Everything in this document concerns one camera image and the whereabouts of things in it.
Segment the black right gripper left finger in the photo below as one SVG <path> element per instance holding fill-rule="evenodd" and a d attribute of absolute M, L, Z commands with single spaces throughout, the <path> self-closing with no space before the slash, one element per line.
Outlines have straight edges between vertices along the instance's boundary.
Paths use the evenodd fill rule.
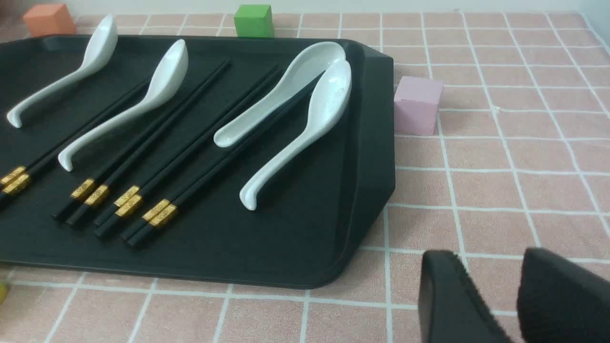
<path fill-rule="evenodd" d="M 458 256 L 426 251 L 418 317 L 423 343 L 511 343 Z"/>

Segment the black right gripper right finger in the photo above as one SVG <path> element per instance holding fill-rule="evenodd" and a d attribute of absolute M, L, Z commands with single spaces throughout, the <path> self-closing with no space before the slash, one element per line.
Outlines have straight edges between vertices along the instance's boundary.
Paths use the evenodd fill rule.
<path fill-rule="evenodd" d="M 545 248 L 527 248 L 517 317 L 527 343 L 607 343 L 610 283 Z"/>

